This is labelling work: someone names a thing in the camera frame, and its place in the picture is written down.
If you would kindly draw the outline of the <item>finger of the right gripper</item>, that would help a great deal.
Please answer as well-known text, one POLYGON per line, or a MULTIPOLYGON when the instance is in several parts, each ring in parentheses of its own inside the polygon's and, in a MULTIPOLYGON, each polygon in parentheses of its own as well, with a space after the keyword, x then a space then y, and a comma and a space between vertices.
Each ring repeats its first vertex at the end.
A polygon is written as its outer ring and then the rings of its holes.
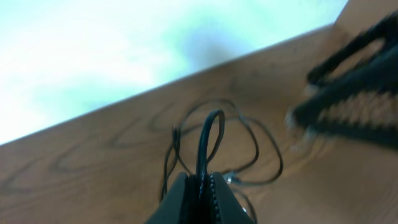
POLYGON ((369 29, 360 32, 353 40, 346 46, 339 49, 332 56, 326 59, 321 64, 314 67, 307 74, 307 81, 311 85, 317 87, 325 87, 338 80, 326 80, 326 76, 334 71, 338 65, 350 56, 365 48, 375 40, 382 40, 383 45, 378 52, 374 53, 363 62, 359 62, 351 70, 362 67, 367 63, 373 61, 377 56, 387 52, 397 45, 397 11, 394 11, 380 20, 377 24, 371 26, 369 29))
POLYGON ((397 48, 321 89, 289 112, 286 122, 397 148, 397 48))

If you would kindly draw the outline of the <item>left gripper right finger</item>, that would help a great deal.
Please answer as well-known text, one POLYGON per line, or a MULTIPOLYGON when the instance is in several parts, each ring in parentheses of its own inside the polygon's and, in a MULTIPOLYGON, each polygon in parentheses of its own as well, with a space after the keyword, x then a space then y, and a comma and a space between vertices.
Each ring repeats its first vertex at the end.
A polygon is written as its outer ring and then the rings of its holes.
POLYGON ((209 174, 210 220, 215 224, 254 224, 219 172, 209 174))

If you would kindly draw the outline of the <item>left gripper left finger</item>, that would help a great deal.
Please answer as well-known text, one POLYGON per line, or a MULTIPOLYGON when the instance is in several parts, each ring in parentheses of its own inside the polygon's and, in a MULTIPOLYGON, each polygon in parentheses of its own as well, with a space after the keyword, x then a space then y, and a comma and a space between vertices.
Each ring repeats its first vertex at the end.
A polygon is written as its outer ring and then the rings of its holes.
POLYGON ((181 172, 171 185, 170 190, 160 202, 159 207, 145 224, 178 224, 182 221, 185 204, 197 193, 196 176, 181 172))

